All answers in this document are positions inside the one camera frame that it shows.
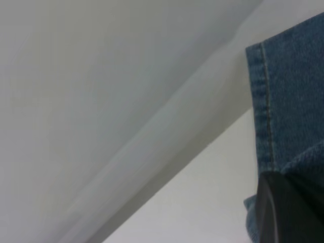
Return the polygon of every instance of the white surface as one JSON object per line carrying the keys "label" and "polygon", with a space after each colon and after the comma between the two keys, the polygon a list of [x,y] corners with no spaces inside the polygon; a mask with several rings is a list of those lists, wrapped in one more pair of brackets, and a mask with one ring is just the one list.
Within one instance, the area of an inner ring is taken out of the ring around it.
{"label": "white surface", "polygon": [[324,10],[260,2],[2,1],[0,241],[85,242],[213,117],[247,109],[244,48]]}
{"label": "white surface", "polygon": [[104,243],[250,242],[243,200],[256,163],[250,109]]}

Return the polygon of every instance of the white wall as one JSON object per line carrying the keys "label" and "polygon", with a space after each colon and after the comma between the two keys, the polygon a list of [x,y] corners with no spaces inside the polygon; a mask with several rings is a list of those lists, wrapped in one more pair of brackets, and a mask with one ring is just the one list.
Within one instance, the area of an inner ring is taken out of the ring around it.
{"label": "white wall", "polygon": [[104,243],[249,242],[243,200],[256,186],[250,109]]}

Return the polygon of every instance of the seam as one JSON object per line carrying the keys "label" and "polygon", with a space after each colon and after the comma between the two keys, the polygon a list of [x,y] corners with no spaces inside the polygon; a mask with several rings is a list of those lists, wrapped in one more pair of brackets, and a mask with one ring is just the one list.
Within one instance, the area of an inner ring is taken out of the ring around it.
{"label": "seam", "polygon": [[268,132],[268,142],[269,142],[269,152],[270,152],[270,165],[271,169],[274,171],[274,157],[273,157],[273,145],[272,145],[272,131],[271,131],[271,117],[270,117],[270,88],[269,88],[269,71],[268,65],[265,58],[265,49],[263,43],[261,43],[261,53],[262,61],[264,65],[264,76],[266,84],[266,110],[267,110],[267,132]]}

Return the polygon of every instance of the denim pant leg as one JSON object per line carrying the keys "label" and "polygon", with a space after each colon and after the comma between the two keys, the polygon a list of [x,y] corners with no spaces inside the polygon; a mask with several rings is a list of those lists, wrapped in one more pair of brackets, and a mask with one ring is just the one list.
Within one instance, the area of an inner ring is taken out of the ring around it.
{"label": "denim pant leg", "polygon": [[[246,53],[259,173],[298,172],[324,186],[324,14]],[[254,203],[245,201],[247,229],[258,242]]]}

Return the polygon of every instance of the blue denim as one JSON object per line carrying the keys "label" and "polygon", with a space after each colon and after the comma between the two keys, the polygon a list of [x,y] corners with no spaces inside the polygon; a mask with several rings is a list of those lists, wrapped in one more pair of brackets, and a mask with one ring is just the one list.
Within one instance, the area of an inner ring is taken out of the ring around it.
{"label": "blue denim", "polygon": [[[324,187],[324,14],[246,49],[258,172],[295,173]],[[247,230],[259,242],[255,196]]]}

